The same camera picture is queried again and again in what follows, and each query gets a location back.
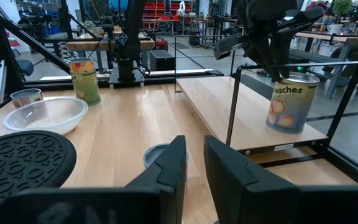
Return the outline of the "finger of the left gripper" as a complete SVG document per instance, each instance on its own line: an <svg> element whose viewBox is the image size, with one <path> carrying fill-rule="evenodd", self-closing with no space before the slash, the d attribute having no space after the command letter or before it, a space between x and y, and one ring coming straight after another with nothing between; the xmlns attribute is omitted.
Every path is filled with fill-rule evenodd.
<svg viewBox="0 0 358 224"><path fill-rule="evenodd" d="M279 40L277 43L277 64L284 65L289 62L289 48L290 48L292 37L293 37L293 32L287 32L279 36ZM279 76L277 78L278 80L289 77L288 68L279 68L278 72L279 72Z"/></svg>
<svg viewBox="0 0 358 224"><path fill-rule="evenodd" d="M278 38L253 38L249 39L247 56L257 65L278 65L280 39Z"/></svg>

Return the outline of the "dark blue chair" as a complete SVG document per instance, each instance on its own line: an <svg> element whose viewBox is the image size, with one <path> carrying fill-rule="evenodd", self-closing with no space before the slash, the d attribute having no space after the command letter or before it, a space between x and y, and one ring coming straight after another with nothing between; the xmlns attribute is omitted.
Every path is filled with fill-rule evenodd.
<svg viewBox="0 0 358 224"><path fill-rule="evenodd" d="M25 76L31 76L34 72L34 64L30 60L16 60L21 72Z"/></svg>

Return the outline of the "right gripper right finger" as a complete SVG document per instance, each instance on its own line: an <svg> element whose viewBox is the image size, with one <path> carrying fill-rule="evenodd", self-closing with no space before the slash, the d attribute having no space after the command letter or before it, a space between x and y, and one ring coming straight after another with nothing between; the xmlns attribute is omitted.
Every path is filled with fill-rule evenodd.
<svg viewBox="0 0 358 224"><path fill-rule="evenodd" d="M211 135L204 161L220 224L358 224L358 185L295 185Z"/></svg>

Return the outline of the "green potted plant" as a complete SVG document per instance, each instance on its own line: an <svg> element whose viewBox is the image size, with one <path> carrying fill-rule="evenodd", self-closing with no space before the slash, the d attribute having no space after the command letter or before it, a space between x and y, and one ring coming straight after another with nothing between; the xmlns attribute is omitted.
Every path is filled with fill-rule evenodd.
<svg viewBox="0 0 358 224"><path fill-rule="evenodd" d="M346 15L351 9L352 0L332 0L329 11L334 16L334 21L328 25L329 34L340 34L343 27L341 16Z"/></svg>

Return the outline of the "black equipment case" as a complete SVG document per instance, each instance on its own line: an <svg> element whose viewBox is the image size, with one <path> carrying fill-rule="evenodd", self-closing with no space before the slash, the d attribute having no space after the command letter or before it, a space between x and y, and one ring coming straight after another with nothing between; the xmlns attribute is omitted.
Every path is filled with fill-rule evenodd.
<svg viewBox="0 0 358 224"><path fill-rule="evenodd" d="M151 71L174 70L175 57L166 50L151 50L149 68Z"/></svg>

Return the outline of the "wooden shelf with black frame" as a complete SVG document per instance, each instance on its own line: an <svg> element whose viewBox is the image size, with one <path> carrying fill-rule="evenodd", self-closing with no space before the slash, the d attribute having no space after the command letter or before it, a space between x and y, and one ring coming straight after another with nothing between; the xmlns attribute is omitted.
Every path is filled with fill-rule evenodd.
<svg viewBox="0 0 358 224"><path fill-rule="evenodd" d="M300 134L274 131L265 124L269 100L231 76L179 78L191 109L210 134L255 159L262 167L276 167L325 159L340 169L356 171L358 162L331 145L344 111L356 90L358 74L350 79L327 134L306 125Z"/></svg>

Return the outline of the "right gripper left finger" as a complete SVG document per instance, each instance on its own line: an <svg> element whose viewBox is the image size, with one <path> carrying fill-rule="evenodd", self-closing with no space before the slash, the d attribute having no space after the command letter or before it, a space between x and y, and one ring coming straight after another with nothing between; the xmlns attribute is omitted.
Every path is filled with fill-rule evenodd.
<svg viewBox="0 0 358 224"><path fill-rule="evenodd" d="M0 224L181 224L186 169L180 135L124 187L25 190L0 204Z"/></svg>

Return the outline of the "short orange-print oranges can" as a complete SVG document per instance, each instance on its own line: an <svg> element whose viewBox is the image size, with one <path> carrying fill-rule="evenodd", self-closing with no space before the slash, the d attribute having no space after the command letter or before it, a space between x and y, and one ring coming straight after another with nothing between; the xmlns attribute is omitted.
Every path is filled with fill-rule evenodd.
<svg viewBox="0 0 358 224"><path fill-rule="evenodd" d="M143 155L145 168L156 164L164 169L185 168L188 166L188 153L181 144L157 144L150 147Z"/></svg>

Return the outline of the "wooden table with grey legs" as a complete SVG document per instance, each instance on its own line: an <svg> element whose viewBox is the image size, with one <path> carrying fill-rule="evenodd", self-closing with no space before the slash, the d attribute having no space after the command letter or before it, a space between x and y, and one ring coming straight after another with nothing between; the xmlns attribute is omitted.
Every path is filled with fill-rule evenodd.
<svg viewBox="0 0 358 224"><path fill-rule="evenodd" d="M336 34L318 34L315 32L299 32L296 34L297 37L307 37L307 45L305 50L307 52L310 51L311 44L314 39L320 40L329 40L330 42L341 42L343 43L342 49L340 51L338 60L345 61L347 58L347 54L350 51L352 44L358 44L358 35L336 35Z"/></svg>

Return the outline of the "heap of pale grains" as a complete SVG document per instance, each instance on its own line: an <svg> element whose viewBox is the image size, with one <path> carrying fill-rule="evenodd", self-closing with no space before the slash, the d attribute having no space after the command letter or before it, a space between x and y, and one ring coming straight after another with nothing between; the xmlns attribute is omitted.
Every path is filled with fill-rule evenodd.
<svg viewBox="0 0 358 224"><path fill-rule="evenodd" d="M42 118L32 123L28 124L25 128L27 129L35 129L35 128L46 128L50 126L54 126L65 121L69 120L68 117L57 117L57 118Z"/></svg>

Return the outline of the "short can with pale label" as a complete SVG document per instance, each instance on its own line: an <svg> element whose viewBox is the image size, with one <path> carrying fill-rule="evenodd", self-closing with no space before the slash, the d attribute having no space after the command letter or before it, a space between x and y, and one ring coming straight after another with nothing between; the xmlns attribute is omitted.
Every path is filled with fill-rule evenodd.
<svg viewBox="0 0 358 224"><path fill-rule="evenodd" d="M11 93L10 97L15 108L20 108L22 106L34 103L36 101L41 101L44 99L42 96L42 90L38 88L20 90Z"/></svg>

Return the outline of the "wooden workbench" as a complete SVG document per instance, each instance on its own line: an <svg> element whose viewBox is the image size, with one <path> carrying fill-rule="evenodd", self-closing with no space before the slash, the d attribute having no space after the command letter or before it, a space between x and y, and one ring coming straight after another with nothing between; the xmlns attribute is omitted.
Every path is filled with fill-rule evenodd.
<svg viewBox="0 0 358 224"><path fill-rule="evenodd" d="M143 65L149 64L149 55L148 51L152 50L155 47L155 41L150 37L146 36L145 32L139 34L140 39L140 52ZM93 39L92 36L88 33L81 34L75 39L67 43L67 48L71 51L78 52L80 57L91 57L94 52L96 52L97 61L95 67L98 73L109 73L110 68L103 67L101 52L109 53L109 50L112 50L115 47L115 41L106 39Z"/></svg>

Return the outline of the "black oven mitt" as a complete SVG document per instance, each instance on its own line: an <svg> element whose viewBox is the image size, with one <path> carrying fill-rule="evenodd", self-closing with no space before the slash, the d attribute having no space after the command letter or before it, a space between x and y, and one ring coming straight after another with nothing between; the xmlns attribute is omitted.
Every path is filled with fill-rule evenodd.
<svg viewBox="0 0 358 224"><path fill-rule="evenodd" d="M74 145L51 131L0 136L0 203L38 187L60 187L76 164Z"/></svg>

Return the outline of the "translucent white bowl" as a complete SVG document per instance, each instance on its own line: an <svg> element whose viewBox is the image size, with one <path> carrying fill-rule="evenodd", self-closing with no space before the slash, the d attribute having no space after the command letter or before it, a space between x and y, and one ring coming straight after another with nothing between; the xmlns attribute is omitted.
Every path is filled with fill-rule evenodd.
<svg viewBox="0 0 358 224"><path fill-rule="evenodd" d="M88 112L88 104L72 97L52 97L22 106L9 113L3 125L12 131L43 130L65 135L76 128ZM42 118L68 117L69 120L46 128L25 128L28 124Z"/></svg>

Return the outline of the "red bin rack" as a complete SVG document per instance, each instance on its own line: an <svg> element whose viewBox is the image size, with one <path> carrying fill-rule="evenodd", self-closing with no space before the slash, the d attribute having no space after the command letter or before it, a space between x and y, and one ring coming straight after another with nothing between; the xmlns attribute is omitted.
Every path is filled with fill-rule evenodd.
<svg viewBox="0 0 358 224"><path fill-rule="evenodd" d="M180 3L185 3L185 12L193 11L193 0L147 0L144 19L158 19L163 14L177 15Z"/></svg>

